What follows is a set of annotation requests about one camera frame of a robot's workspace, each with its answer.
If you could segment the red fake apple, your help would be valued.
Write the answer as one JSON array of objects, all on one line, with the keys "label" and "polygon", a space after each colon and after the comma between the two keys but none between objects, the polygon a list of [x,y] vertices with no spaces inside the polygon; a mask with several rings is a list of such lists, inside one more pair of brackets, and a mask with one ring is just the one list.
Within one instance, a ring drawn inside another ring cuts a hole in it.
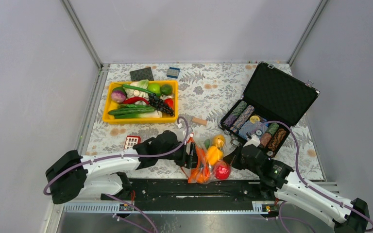
[{"label": "red fake apple", "polygon": [[213,168],[214,177],[217,180],[226,180],[229,178],[231,173],[231,167],[228,163],[223,160],[219,160],[215,163]]}]

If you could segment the yellow fake bell pepper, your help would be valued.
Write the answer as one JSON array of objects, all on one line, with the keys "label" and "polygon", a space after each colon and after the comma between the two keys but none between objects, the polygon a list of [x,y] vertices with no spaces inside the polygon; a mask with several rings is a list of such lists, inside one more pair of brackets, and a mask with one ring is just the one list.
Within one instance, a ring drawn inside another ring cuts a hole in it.
[{"label": "yellow fake bell pepper", "polygon": [[206,160],[210,166],[214,166],[214,164],[223,158],[223,151],[215,146],[210,146],[207,150]]}]

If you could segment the orange fake carrot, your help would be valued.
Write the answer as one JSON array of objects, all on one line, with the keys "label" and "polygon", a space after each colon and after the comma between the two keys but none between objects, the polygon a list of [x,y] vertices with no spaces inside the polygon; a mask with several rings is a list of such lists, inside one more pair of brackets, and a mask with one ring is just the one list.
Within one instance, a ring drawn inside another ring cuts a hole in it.
[{"label": "orange fake carrot", "polygon": [[209,171],[209,167],[206,163],[206,160],[205,160],[205,151],[200,148],[199,146],[194,146],[194,151],[197,155],[197,164],[194,168],[191,168],[190,170],[190,176],[188,178],[188,183],[197,183],[196,182],[196,175],[198,173],[198,171],[200,170],[208,170]]}]

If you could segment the clear zip top bag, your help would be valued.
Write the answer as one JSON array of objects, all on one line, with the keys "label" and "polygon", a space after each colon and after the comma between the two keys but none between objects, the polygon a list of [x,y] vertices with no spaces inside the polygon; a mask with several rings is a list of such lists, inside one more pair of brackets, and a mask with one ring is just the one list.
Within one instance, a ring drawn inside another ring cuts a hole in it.
[{"label": "clear zip top bag", "polygon": [[186,156],[185,173],[188,183],[208,184],[229,178],[232,168],[223,160],[226,149],[225,137],[221,134],[211,139],[197,141],[194,134],[188,135],[186,146],[189,149]]}]

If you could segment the dark green fake pepper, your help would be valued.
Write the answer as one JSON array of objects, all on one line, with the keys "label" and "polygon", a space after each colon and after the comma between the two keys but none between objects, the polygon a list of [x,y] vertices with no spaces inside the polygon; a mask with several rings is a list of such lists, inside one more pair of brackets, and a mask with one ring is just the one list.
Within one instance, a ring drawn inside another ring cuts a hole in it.
[{"label": "dark green fake pepper", "polygon": [[204,146],[205,146],[205,148],[206,149],[209,149],[209,147],[212,145],[212,143],[211,143],[211,140],[210,139],[206,139],[205,141],[204,141]]}]

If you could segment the purple fake onion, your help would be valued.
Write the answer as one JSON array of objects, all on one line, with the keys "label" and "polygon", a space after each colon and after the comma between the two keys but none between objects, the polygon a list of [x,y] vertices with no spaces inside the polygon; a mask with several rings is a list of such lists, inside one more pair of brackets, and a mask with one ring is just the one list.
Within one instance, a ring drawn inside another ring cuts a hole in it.
[{"label": "purple fake onion", "polygon": [[116,103],[123,103],[127,99],[126,92],[121,90],[112,91],[110,97],[111,100]]}]

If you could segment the fake orange tangerine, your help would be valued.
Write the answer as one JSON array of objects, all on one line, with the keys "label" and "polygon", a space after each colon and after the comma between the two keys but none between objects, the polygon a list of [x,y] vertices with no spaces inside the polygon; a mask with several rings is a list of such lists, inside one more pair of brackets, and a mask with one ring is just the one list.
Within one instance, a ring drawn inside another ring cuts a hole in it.
[{"label": "fake orange tangerine", "polygon": [[196,175],[196,182],[200,184],[208,183],[210,179],[210,172],[208,170],[200,170]]}]

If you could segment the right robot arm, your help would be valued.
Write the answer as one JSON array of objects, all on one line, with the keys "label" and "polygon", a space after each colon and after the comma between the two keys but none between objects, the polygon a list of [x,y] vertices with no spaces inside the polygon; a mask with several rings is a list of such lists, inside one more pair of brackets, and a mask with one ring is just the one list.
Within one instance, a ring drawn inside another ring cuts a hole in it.
[{"label": "right robot arm", "polygon": [[274,197],[314,215],[336,233],[368,232],[367,203],[346,199],[299,176],[287,164],[268,157],[255,145],[237,147],[224,157],[232,167],[247,169],[259,177],[259,193],[263,199]]}]

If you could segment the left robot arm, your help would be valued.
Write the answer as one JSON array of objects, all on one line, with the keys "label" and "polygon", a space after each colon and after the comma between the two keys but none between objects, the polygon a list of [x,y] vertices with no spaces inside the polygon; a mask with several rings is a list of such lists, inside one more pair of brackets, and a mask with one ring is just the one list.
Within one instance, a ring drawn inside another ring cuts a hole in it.
[{"label": "left robot arm", "polygon": [[164,131],[121,152],[83,156],[77,150],[66,152],[45,176],[44,194],[54,204],[64,204],[76,198],[111,194],[124,200],[131,194],[125,172],[149,168],[159,160],[172,160],[178,166],[186,163],[186,146],[193,133],[184,133],[179,141],[172,131]]}]

